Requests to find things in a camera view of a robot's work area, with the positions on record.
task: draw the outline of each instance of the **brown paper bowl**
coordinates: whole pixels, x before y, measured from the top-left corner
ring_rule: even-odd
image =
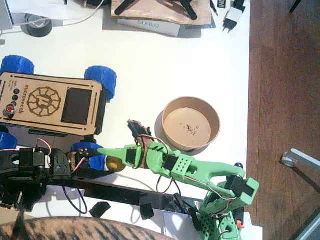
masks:
[[[219,134],[220,119],[207,102],[182,96],[165,107],[162,126],[168,141],[177,149],[187,152],[211,144]]]

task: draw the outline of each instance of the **wooden panel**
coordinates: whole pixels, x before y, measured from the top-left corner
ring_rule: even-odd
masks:
[[[265,240],[290,239],[320,205],[319,173],[280,164],[290,148],[320,160],[320,2],[293,3],[251,4],[247,174],[260,189],[247,209]]]
[[[113,0],[111,16],[119,17],[115,10],[124,0]],[[136,0],[123,13],[121,18],[162,20],[181,25],[211,25],[210,0],[193,0],[191,6],[198,18],[192,20],[180,2],[171,0]]]

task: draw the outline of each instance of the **black tripod leg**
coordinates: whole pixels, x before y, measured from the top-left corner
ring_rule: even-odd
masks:
[[[114,11],[115,15],[120,15],[126,10],[131,4],[133,4],[135,0],[124,0],[123,3]]]
[[[292,6],[292,8],[290,9],[290,13],[293,13],[294,10],[298,7],[299,3],[301,2],[301,0],[296,0],[294,5]]]
[[[192,6],[190,5],[189,2],[187,1],[180,1],[180,3],[182,4],[182,6],[185,8],[185,10],[188,12],[190,18],[194,21],[198,18],[195,10],[192,8]]]

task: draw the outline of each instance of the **blue wheel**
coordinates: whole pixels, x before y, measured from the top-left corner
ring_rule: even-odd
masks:
[[[0,75],[3,72],[17,74],[34,74],[35,65],[23,56],[9,55],[2,60]]]
[[[78,142],[76,144],[73,144],[71,147],[71,151],[75,151],[77,149],[101,149],[102,146],[91,143],[91,142]],[[106,165],[106,155],[99,155],[99,156],[94,156],[89,158],[89,164],[90,168],[98,170],[98,171],[103,171],[105,169]]]
[[[9,133],[0,132],[0,150],[16,149],[18,140]]]
[[[117,83],[115,71],[106,66],[91,66],[85,70],[84,78],[102,83],[107,92],[107,101],[114,98]]]

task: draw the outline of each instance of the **red button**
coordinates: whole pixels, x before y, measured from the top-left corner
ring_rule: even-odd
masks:
[[[6,106],[5,110],[8,114],[10,114],[15,109],[15,106],[13,104],[9,104]]]

